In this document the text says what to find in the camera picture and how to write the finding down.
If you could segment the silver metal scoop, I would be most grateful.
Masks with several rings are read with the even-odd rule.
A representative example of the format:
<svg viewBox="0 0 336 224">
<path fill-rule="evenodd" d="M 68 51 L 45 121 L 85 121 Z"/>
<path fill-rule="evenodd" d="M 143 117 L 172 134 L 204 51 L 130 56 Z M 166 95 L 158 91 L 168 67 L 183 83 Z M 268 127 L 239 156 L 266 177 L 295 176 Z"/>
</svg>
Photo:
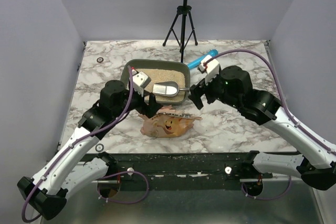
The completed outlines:
<svg viewBox="0 0 336 224">
<path fill-rule="evenodd" d="M 165 97 L 174 97 L 178 95 L 181 91 L 189 92 L 189 88 L 181 88 L 174 81 L 160 82 L 153 85 L 152 93 L 157 95 L 162 95 Z"/>
</svg>

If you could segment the pink cat litter bag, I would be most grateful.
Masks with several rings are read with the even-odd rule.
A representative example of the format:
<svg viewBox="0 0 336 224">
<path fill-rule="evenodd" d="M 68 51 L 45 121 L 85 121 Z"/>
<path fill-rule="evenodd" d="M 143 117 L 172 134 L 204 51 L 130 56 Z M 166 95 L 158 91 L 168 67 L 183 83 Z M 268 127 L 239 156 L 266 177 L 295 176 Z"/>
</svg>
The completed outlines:
<svg viewBox="0 0 336 224">
<path fill-rule="evenodd" d="M 163 106 L 157 111 L 157 113 L 160 112 L 176 114 L 185 113 L 184 110 L 176 110 L 171 105 Z M 148 118 L 142 114 L 139 114 L 139 117 L 143 119 L 143 125 L 140 132 L 143 135 L 155 138 L 172 138 L 182 136 L 194 126 L 194 121 L 201 121 L 157 114 L 152 118 Z"/>
</svg>

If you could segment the grey bag clip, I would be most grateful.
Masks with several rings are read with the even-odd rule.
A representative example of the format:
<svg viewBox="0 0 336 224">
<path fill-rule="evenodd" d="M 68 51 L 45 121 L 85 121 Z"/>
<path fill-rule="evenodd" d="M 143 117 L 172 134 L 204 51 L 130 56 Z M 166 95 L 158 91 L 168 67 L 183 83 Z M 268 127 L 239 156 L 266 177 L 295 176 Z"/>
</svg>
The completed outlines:
<svg viewBox="0 0 336 224">
<path fill-rule="evenodd" d="M 176 114 L 176 113 L 160 112 L 160 113 L 157 113 L 157 115 L 167 115 L 171 117 L 185 118 L 185 119 L 190 119 L 190 120 L 202 120 L 203 119 L 200 116 L 195 116 L 195 115 L 185 114 L 185 113 Z"/>
</svg>

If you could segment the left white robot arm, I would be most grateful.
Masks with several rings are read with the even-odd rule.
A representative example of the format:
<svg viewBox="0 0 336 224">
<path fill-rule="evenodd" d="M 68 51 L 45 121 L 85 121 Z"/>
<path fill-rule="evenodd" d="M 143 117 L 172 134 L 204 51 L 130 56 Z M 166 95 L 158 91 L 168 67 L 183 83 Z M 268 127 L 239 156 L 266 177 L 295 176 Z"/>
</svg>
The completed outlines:
<svg viewBox="0 0 336 224">
<path fill-rule="evenodd" d="M 153 93 L 146 102 L 138 89 L 134 81 L 128 88 L 119 80 L 108 81 L 65 145 L 33 177 L 24 176 L 19 180 L 17 187 L 25 200 L 21 212 L 24 223 L 40 217 L 46 220 L 56 217 L 81 187 L 116 175 L 116 160 L 106 152 L 98 154 L 82 168 L 76 166 L 130 111 L 136 110 L 152 118 L 162 108 Z"/>
</svg>

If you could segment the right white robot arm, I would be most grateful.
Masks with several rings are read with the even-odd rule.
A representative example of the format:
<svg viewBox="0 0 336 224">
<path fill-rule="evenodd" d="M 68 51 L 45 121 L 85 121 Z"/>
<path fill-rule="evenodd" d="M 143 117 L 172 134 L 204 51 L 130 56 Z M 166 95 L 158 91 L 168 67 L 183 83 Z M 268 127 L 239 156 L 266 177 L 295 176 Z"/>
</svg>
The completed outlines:
<svg viewBox="0 0 336 224">
<path fill-rule="evenodd" d="M 335 185 L 335 155 L 313 141 L 311 130 L 302 130 L 285 112 L 281 101 L 272 93 L 253 88 L 250 75 L 238 66 L 199 66 L 206 73 L 197 85 L 190 88 L 189 99 L 198 109 L 218 100 L 227 104 L 246 119 L 262 125 L 291 144 L 298 155 L 267 154 L 251 151 L 252 159 L 243 162 L 242 173 L 249 178 L 259 173 L 277 173 L 301 178 L 307 185 L 328 190 Z"/>
</svg>

